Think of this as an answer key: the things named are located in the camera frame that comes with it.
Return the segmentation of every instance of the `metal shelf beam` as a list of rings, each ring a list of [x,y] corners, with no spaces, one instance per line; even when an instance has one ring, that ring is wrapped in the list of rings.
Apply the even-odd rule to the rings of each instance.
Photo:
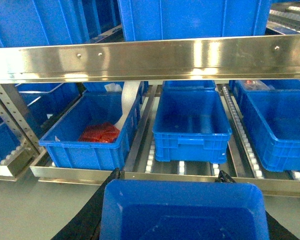
[[[300,79],[300,34],[0,48],[0,84]]]

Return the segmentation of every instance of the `metal shelf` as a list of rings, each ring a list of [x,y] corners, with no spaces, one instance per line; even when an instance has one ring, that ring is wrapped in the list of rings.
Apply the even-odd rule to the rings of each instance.
[[[300,34],[0,48],[0,84],[171,79],[300,79]]]
[[[294,179],[290,172],[269,172],[259,164],[262,177],[254,177],[254,165],[249,162],[249,156],[244,151],[244,146],[240,141],[242,136],[240,136],[233,115],[227,106],[226,97],[223,93],[225,91],[221,92],[224,87],[226,85],[218,85],[222,94],[224,109],[232,128],[236,129],[228,143],[227,163],[211,166],[208,162],[159,162],[153,160],[152,126],[159,103],[159,97],[157,96],[160,94],[160,88],[153,86],[153,89],[149,90],[149,97],[147,97],[142,108],[142,118],[124,169],[125,178],[133,180],[214,182],[216,176],[212,169],[215,167],[214,170],[226,171],[239,183],[256,184],[265,195],[300,197],[300,180]],[[33,174],[39,177],[40,182],[89,185],[101,184],[111,172],[53,167],[52,161],[46,152],[41,153],[30,168]]]
[[[273,6],[275,11],[285,11],[289,6],[300,7],[300,2]],[[234,130],[227,164],[154,160],[152,125],[161,86],[153,86],[126,161],[126,178],[213,182],[218,171],[225,170],[238,182],[257,184],[267,195],[300,197],[300,172],[273,173],[262,168],[252,147],[246,145],[249,136],[241,133],[244,126],[235,101],[220,85],[233,79],[300,79],[300,34],[288,35],[297,33],[300,21],[286,16],[290,15],[280,16],[280,21],[294,24],[295,29],[278,22],[267,25],[272,34],[281,36],[122,42],[118,26],[88,44],[0,48],[0,113],[21,139],[21,149],[27,149],[8,165],[0,165],[0,178],[15,181],[33,158],[31,170],[43,182],[99,184],[110,173],[52,167],[49,155],[38,146],[38,137],[27,125],[27,106],[9,84],[215,79]]]

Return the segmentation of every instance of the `red plastic bag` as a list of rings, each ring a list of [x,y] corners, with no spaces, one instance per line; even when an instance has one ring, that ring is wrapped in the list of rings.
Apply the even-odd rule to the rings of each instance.
[[[120,130],[110,122],[87,126],[78,141],[91,143],[113,143],[119,136]]]

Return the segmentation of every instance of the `gray floor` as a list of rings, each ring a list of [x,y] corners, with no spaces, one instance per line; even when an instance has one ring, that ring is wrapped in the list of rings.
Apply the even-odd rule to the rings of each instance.
[[[76,215],[98,187],[38,182],[30,172],[0,181],[0,240],[48,240]],[[265,197],[268,212],[300,238],[300,198]]]

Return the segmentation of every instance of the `bin handle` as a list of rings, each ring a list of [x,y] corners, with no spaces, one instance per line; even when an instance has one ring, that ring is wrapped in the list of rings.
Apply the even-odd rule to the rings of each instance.
[[[196,139],[191,137],[179,137],[178,144],[183,145],[205,145],[204,139]]]

